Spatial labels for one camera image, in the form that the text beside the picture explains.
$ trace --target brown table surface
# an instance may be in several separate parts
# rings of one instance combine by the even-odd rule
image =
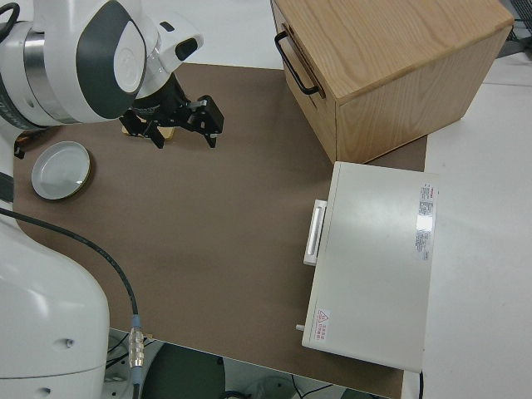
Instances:
[[[125,137],[119,122],[48,132],[16,160],[15,210],[92,239],[126,271],[146,333],[156,338],[345,387],[400,397],[402,371],[305,348],[313,268],[303,253],[315,199],[333,166],[282,71],[184,65],[192,98],[210,94],[225,116],[215,150],[177,131],[163,150]],[[45,201],[31,169],[49,145],[82,143],[91,178]],[[422,170],[425,141],[373,162]],[[90,249],[24,225],[34,239],[86,267],[106,292],[111,326],[128,330],[130,305],[111,267]]]

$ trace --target cable connector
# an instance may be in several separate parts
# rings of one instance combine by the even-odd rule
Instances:
[[[142,367],[144,364],[144,334],[139,327],[133,327],[130,333],[130,367]]]
[[[141,385],[141,368],[144,365],[144,334],[140,330],[140,318],[138,314],[133,315],[131,324],[132,329],[129,338],[131,381],[133,382],[133,385]]]

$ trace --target black metal handle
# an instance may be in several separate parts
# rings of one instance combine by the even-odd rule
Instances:
[[[319,92],[319,86],[305,87],[305,85],[301,81],[301,78],[299,77],[298,73],[296,72],[295,69],[293,69],[293,65],[290,63],[290,60],[288,59],[288,57],[286,56],[283,48],[279,44],[279,42],[281,42],[281,40],[283,40],[286,37],[288,37],[288,33],[286,31],[282,31],[282,32],[278,33],[275,36],[275,46],[278,49],[279,54],[281,54],[281,58],[283,58],[283,61],[286,64],[286,67],[288,68],[288,70],[292,74],[293,79],[298,84],[299,90],[301,90],[304,94],[306,94],[308,96],[310,96],[311,94]]]

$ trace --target label sticker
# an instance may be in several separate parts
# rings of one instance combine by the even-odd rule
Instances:
[[[422,260],[428,260],[431,254],[435,196],[436,188],[433,185],[425,183],[421,187],[416,223],[416,255]]]
[[[330,318],[331,311],[325,309],[316,310],[316,314],[314,315],[314,341],[325,342],[327,340]]]

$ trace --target wooden box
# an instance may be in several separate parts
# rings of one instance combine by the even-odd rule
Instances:
[[[498,0],[272,0],[288,85],[332,160],[459,120],[513,23]]]

